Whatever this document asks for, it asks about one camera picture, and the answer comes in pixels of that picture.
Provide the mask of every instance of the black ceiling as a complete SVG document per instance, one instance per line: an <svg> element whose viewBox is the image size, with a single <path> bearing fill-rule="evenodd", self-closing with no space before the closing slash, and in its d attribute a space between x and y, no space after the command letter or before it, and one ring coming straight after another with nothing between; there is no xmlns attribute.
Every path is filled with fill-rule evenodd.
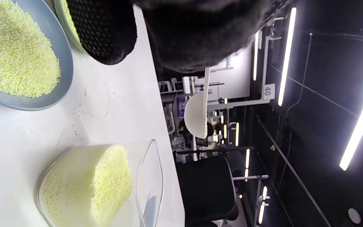
<svg viewBox="0 0 363 227"><path fill-rule="evenodd" d="M258 152L251 157L251 163L257 164L251 166L250 172L268 173L271 177L265 183L271 200L263 226L327 224L288 167L284 171L279 154L269 149L272 142L257 116L288 156L331 226L363 227L363 138L348 170L342 171L338 166L363 107L363 1L302 0L297 9L288 73L291 79L287 81L283 106L274 106L274 110L273 103L234 108L230 120L245 126L240 144L254 145ZM300 97L309 32L313 37L306 88L298 104L287 113ZM282 61L272 66L268 66L267 83L278 86ZM349 220L349 208L360 212L361 224Z"/></svg>

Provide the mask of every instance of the grey bowl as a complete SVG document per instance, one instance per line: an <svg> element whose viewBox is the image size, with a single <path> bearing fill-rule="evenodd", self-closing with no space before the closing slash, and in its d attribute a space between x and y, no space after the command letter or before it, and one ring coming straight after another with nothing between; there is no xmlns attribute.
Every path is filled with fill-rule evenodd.
<svg viewBox="0 0 363 227"><path fill-rule="evenodd" d="M72 52L59 21L43 0L16 0L14 2L17 2L25 12L29 13L39 25L40 30L51 40L52 49L60 60L61 77L55 89L48 95L28 98L0 92L0 104L23 111L48 109L60 102L71 87L73 76Z"/></svg>

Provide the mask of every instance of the white wall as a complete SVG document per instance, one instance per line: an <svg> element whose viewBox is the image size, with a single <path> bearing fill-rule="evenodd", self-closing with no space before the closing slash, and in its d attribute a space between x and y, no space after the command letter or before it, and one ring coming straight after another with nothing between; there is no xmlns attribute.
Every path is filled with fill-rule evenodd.
<svg viewBox="0 0 363 227"><path fill-rule="evenodd" d="M231 57L231 66L233 69L212 72L210 74L210 83L224 83L224 85L210 86L212 94L209 100L218 100L222 98L239 98L248 97L250 94L250 71L251 71L251 53L252 46L239 50ZM225 62L219 63L211 69L224 68ZM196 84L203 84L204 79L197 79Z"/></svg>

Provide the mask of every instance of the cable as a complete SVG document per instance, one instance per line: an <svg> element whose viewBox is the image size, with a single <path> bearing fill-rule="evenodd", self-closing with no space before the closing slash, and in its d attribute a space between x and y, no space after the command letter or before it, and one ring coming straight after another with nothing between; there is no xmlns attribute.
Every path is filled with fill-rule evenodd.
<svg viewBox="0 0 363 227"><path fill-rule="evenodd" d="M309 39L309 45L308 45L308 53L306 56L306 63L305 63L305 71L303 73L303 79L302 79L302 84L305 84L305 79L306 79L306 73L307 73L307 65L309 62L309 53L310 53L310 46L312 44L312 37L313 37L313 33L309 33L310 39ZM295 102L293 105L291 105L287 111L286 111L286 115L285 115L285 124L286 124L286 119L288 118L288 112L296 105L298 105L298 103L301 101L302 98L302 93L303 93L303 87L301 87L301 93L299 94L299 99L297 102Z"/></svg>
<svg viewBox="0 0 363 227"><path fill-rule="evenodd" d="M307 196L309 197L309 199L313 203L314 207L316 208L316 210L320 214L321 218L323 218L324 222L326 223L326 225L328 227L331 227L330 222L327 220L326 216L323 214L323 212L321 211L320 207L317 205L315 199L310 194L309 190L307 189L307 187L305 186L305 184L303 183L303 181L301 180L301 178L299 177L299 175L295 171L294 167L291 165L291 163L288 161L288 159L286 158L286 156L284 155L284 153L281 151L281 148L279 148L279 146L277 145L277 143L275 142L275 140L271 137L270 133L268 132L268 130L266 129L266 127L264 126L264 124L261 122L261 120L260 120L260 118L258 116L257 116L257 119L258 119L258 122L259 122L260 126L262 127L262 129L264 130L264 132L267 134L268 138L274 144L274 146L277 149L279 155L281 155L282 159L288 165L288 168L291 170L292 174L294 174L295 178L297 179L297 181L302 186L303 190L305 191L305 193L307 194Z"/></svg>
<svg viewBox="0 0 363 227"><path fill-rule="evenodd" d="M271 66L273 69L275 69L277 72L281 73L281 70L277 69L275 66L273 66L273 65L271 65L271 64L269 64L269 63L268 63L268 65L269 65L269 66ZM292 82L297 83L298 85L300 85L300 86L302 86L302 87L306 88L306 89L307 89L307 90L309 90L310 92L313 92L313 93L315 93L316 95L320 96L321 98L323 98L323 99L325 99L325 100L327 100L327 101L331 102L332 104L334 104L334 105L336 105L337 107L339 107L339 108L343 109L344 111L348 112L349 114L353 115L354 117L359 118L359 115L357 115L356 113L354 113L354 112L350 111L349 109L347 109L347 108L343 107L342 105L340 105L340 104L338 104L338 103L334 102L333 100L331 100L331 99L327 98L326 96L324 96L324 95L322 95L322 94L320 94L320 93L316 92L315 90L313 90L313 89L309 88L308 86L306 86L306 85L302 84L301 82L298 82L298 81L297 81L297 80L295 80L294 78L292 78L292 77L289 77L289 76L288 76L288 77L287 77L287 79L291 80Z"/></svg>

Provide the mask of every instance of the bowl rim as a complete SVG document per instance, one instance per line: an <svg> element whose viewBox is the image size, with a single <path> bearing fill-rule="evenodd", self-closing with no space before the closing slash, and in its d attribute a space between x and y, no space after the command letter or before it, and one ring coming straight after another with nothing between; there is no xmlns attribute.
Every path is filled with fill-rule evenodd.
<svg viewBox="0 0 363 227"><path fill-rule="evenodd" d="M74 33L72 32L72 30L69 27L68 24L68 20L64 15L64 6L61 3L62 0L53 0L54 3L54 8L56 10L56 16L59 20L59 22L61 23L61 21L63 20L65 23L65 27L66 29L63 27L63 25L61 24L61 26L63 27L63 30L65 32L65 34L67 36L69 36L68 38L71 40L71 42L75 45L75 47L82 53L86 53L84 47L82 46L81 42L78 41L78 39L76 39Z"/></svg>
<svg viewBox="0 0 363 227"><path fill-rule="evenodd" d="M64 29L62 28L62 25L60 23L60 21L58 20L58 18L56 17L55 13L52 11L52 9L49 7L49 5L44 1L44 0L40 0L43 2L43 4L46 6L46 8L50 11L50 13L53 15L54 19L57 21L57 23L59 24L59 27L61 29L61 32L64 34L65 36L65 40L66 40L66 45L68 46L68 49L69 51L71 52L71 54L69 55L70 56L70 62L72 62L72 73L70 73L70 75L68 75L70 78L70 83L69 83L69 86L68 88L66 89L65 93L62 95L61 98L59 98L57 101L55 101L54 103L50 104L50 105L47 105L47 106L43 106L43 107L39 107L39 108L28 108L28 107L18 107L18 106L14 106L14 105L10 105L6 102L3 102L3 101L0 101L0 105L2 106L5 106L5 107L8 107L10 109L16 109L16 110L20 110L20 111L28 111L28 112L34 112L34 111L40 111L40 110L45 110L45 109L49 109L55 105L57 105L59 102L61 102L65 96L68 94L69 92L69 89L71 88L72 86L72 81L73 81L73 76L74 76L74 63L73 63L73 57L72 57L72 50L71 50L71 46L69 45L69 41L68 41L68 38L67 36L65 35L65 31Z"/></svg>

